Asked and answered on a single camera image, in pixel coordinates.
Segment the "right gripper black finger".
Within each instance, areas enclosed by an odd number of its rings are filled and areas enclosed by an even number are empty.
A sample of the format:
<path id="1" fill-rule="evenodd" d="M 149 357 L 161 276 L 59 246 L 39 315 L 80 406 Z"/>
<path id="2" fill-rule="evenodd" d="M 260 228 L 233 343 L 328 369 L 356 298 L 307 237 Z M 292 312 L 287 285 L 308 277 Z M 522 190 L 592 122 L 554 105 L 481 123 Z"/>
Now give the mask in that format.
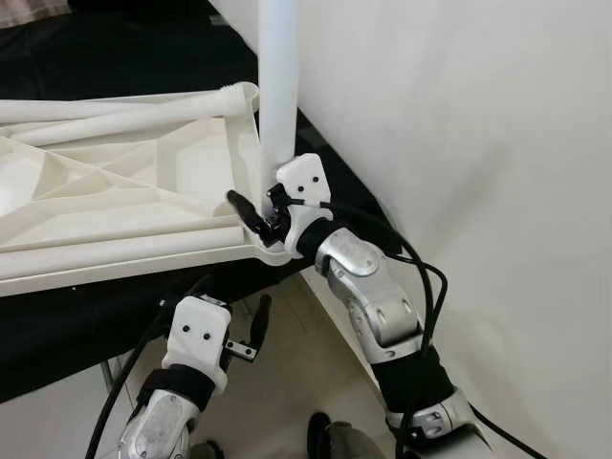
<path id="1" fill-rule="evenodd" d="M 257 236 L 259 240 L 273 240 L 273 232 L 270 223 L 258 213 L 254 208 L 253 202 L 240 195 L 236 189 L 228 189 L 226 200 L 233 210 L 239 215 L 241 223 L 246 229 Z"/>

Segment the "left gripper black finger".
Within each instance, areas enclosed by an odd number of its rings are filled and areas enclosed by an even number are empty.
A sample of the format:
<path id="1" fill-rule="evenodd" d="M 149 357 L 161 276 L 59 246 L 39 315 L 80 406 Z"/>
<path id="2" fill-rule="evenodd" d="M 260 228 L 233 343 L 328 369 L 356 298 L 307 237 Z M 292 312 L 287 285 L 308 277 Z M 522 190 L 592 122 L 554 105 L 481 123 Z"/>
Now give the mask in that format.
<path id="1" fill-rule="evenodd" d="M 248 346 L 254 350 L 263 348 L 268 327 L 270 327 L 270 314 L 273 299 L 270 294 L 263 294 L 258 298 L 257 309 L 251 318 Z"/>

